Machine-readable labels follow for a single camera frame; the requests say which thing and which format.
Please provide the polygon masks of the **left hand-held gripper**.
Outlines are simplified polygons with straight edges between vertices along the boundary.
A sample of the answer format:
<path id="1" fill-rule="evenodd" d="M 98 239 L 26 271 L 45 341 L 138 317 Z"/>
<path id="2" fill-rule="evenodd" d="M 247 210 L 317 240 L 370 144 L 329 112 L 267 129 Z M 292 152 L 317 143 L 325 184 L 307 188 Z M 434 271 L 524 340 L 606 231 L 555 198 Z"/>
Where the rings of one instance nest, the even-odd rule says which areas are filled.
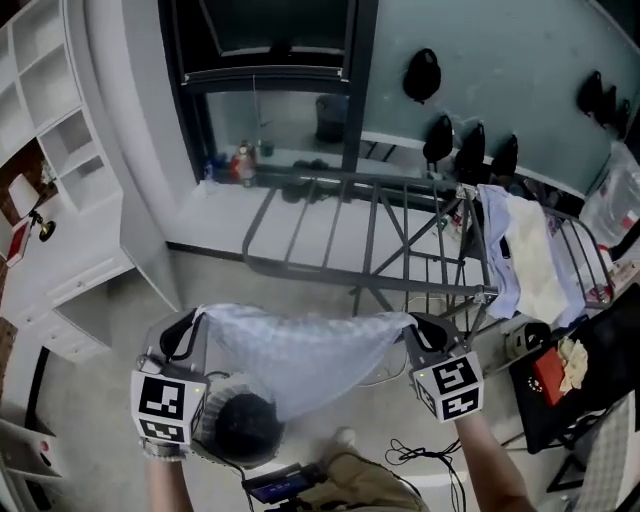
<path id="1" fill-rule="evenodd" d="M 207 316 L 196 308 L 171 313 L 149 329 L 130 385 L 131 415 L 142 438 L 191 445 L 209 387 L 202 374 L 207 337 Z"/>

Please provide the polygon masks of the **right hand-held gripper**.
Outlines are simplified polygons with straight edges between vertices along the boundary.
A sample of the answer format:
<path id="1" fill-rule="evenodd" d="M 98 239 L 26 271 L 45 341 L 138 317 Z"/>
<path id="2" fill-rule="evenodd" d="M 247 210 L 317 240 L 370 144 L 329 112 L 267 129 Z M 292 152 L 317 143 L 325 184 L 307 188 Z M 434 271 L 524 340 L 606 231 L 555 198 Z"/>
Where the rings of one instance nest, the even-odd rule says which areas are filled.
<path id="1" fill-rule="evenodd" d="M 411 384 L 417 399 L 440 423 L 479 411 L 484 402 L 484 378 L 477 353 L 449 357 L 469 346 L 454 323 L 426 313 L 413 313 L 403 329 L 411 364 Z"/>

